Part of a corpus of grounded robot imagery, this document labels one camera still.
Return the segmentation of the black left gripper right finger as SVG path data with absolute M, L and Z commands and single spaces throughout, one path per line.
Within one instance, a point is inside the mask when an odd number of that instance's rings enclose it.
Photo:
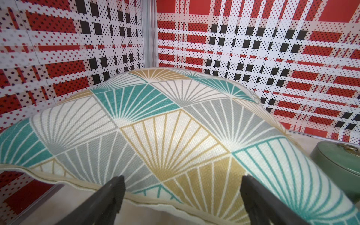
M 252 225 L 307 225 L 254 177 L 242 177 L 241 197 Z

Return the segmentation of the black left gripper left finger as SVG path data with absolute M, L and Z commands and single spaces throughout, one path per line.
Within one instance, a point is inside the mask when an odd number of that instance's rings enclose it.
M 126 187 L 123 176 L 113 177 L 58 225 L 113 225 L 120 212 Z

